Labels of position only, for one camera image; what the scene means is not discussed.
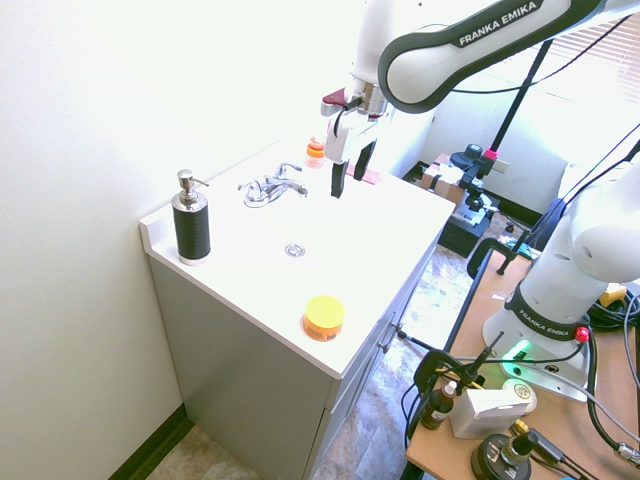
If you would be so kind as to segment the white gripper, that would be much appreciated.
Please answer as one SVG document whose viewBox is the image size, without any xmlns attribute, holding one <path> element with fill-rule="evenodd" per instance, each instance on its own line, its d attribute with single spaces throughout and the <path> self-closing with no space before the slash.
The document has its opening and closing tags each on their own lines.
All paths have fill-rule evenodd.
<svg viewBox="0 0 640 480">
<path fill-rule="evenodd" d="M 361 181 L 367 171 L 376 140 L 387 125 L 387 114 L 372 117 L 362 112 L 339 112 L 329 120 L 324 155 L 334 162 L 331 172 L 331 196 L 340 198 L 348 170 L 347 161 L 356 162 L 353 178 Z"/>
</svg>

